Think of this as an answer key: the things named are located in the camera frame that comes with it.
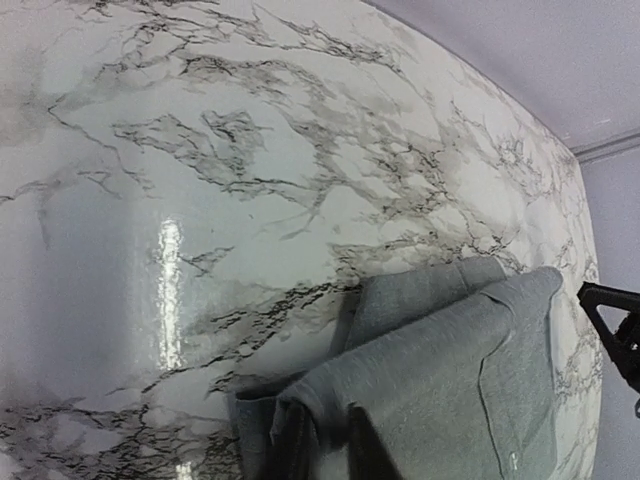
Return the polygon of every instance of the gray marble veining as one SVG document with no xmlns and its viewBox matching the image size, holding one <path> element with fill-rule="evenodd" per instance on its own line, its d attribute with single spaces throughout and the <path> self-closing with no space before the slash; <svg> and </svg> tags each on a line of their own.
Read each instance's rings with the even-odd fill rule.
<svg viewBox="0 0 640 480">
<path fill-rule="evenodd" d="M 354 0 L 7 0 L 0 27 L 4 477 L 239 478 L 231 389 L 325 357 L 361 278 L 494 255 L 563 273 L 553 478 L 590 478 L 582 178 L 499 88 Z"/>
</svg>

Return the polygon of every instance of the marble table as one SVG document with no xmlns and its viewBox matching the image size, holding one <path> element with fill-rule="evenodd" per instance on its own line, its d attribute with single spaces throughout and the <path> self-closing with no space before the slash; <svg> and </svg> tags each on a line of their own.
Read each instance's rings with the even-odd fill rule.
<svg viewBox="0 0 640 480">
<path fill-rule="evenodd" d="M 228 392 L 324 358 L 363 277 L 473 255 L 562 271 L 553 478 L 590 478 L 582 178 L 494 84 L 355 0 L 0 25 L 2 478 L 239 478 Z"/>
</svg>

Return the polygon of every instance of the gray towel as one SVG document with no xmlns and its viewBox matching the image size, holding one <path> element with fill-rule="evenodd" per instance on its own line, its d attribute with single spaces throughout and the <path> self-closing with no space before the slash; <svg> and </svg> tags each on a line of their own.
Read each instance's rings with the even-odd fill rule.
<svg viewBox="0 0 640 480">
<path fill-rule="evenodd" d="M 326 432 L 352 402 L 370 414 L 407 479 L 548 478 L 556 462 L 551 268 L 504 278 L 491 259 L 373 279 L 348 350 L 273 399 L 239 401 L 247 478 L 264 461 L 291 400 L 314 418 L 324 452 L 316 476 L 347 479 Z"/>
</svg>

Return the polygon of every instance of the fabric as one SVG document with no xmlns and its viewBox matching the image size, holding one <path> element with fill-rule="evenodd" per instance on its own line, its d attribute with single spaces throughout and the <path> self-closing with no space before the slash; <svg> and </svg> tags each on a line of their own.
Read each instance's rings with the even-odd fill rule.
<svg viewBox="0 0 640 480">
<path fill-rule="evenodd" d="M 365 285 L 346 351 L 275 396 L 239 397 L 245 474 L 264 462 L 292 400 L 313 416 L 315 477 L 347 479 L 333 435 L 367 410 L 406 479 L 548 478 L 556 462 L 552 268 L 506 279 L 480 258 Z"/>
</svg>

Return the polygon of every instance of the cloth fold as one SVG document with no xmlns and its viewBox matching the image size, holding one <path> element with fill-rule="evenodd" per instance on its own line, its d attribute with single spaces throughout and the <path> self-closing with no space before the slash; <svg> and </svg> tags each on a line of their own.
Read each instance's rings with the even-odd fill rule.
<svg viewBox="0 0 640 480">
<path fill-rule="evenodd" d="M 351 403 L 369 413 L 407 479 L 548 478 L 556 461 L 548 313 L 560 285 L 552 268 L 506 279 L 491 258 L 370 280 L 346 351 L 277 395 L 238 397 L 246 478 L 293 401 L 313 417 L 319 480 L 348 478 L 332 432 Z"/>
</svg>

